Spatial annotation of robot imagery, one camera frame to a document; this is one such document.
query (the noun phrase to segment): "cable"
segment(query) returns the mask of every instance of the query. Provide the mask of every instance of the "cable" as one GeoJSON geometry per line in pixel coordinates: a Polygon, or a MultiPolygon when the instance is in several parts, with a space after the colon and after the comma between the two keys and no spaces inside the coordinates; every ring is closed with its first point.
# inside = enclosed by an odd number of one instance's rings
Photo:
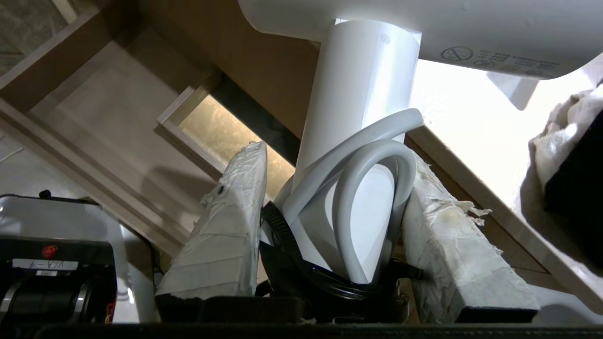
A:
{"type": "Polygon", "coordinates": [[[333,229],[344,266],[354,283],[368,283],[353,249],[350,229],[350,213],[358,186],[375,164],[389,158],[396,161],[396,166],[388,167],[396,180],[388,234],[399,228],[414,183],[416,163],[408,147],[391,138],[422,124],[423,119],[417,109],[406,109],[362,129],[314,162],[312,170],[282,205],[283,216],[292,225],[321,187],[341,173],[333,198],[333,229]]]}
{"type": "Polygon", "coordinates": [[[107,311],[107,316],[105,317],[105,324],[111,324],[111,323],[113,323],[113,314],[115,312],[115,302],[108,304],[106,311],[107,311]]]}

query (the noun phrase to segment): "white cloth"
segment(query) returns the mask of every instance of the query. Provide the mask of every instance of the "white cloth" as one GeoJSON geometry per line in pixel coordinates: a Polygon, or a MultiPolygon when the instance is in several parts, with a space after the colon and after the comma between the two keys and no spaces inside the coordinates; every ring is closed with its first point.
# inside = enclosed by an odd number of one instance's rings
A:
{"type": "Polygon", "coordinates": [[[603,86],[574,94],[564,107],[551,114],[545,134],[532,140],[543,191],[602,110],[603,86]]]}

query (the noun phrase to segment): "tape-wrapped block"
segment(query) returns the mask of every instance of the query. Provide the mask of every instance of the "tape-wrapped block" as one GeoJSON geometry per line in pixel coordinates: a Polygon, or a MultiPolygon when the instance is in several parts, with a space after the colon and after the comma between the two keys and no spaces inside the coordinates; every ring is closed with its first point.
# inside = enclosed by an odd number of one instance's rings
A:
{"type": "Polygon", "coordinates": [[[428,276],[413,284],[421,321],[529,321],[540,309],[536,298],[476,225],[482,221],[475,217],[489,211],[455,199],[415,158],[417,176],[402,236],[406,260],[428,276]]]}
{"type": "Polygon", "coordinates": [[[257,284],[260,210],[266,189],[266,144],[237,153],[213,191],[157,295],[182,299],[253,296],[257,284]]]}

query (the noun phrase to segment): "black fabric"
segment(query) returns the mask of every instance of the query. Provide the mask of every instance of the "black fabric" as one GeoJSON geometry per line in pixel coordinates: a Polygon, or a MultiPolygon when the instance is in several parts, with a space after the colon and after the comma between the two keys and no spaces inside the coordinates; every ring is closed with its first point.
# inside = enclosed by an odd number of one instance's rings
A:
{"type": "Polygon", "coordinates": [[[580,238],[580,247],[599,268],[603,267],[603,221],[598,213],[603,207],[602,113],[545,187],[547,211],[569,220],[580,238]]]}

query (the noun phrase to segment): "bright light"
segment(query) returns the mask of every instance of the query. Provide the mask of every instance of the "bright light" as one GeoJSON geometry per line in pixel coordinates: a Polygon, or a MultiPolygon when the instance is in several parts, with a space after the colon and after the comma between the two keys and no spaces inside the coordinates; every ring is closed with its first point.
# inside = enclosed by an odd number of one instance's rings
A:
{"type": "Polygon", "coordinates": [[[132,289],[128,287],[128,299],[130,299],[130,303],[134,304],[134,293],[132,293],[132,289]]]}
{"type": "MultiPolygon", "coordinates": [[[[211,95],[179,122],[178,127],[225,166],[250,141],[261,140],[211,95]]],[[[267,146],[267,151],[266,196],[272,200],[293,175],[295,168],[270,146],[267,146]]]]}

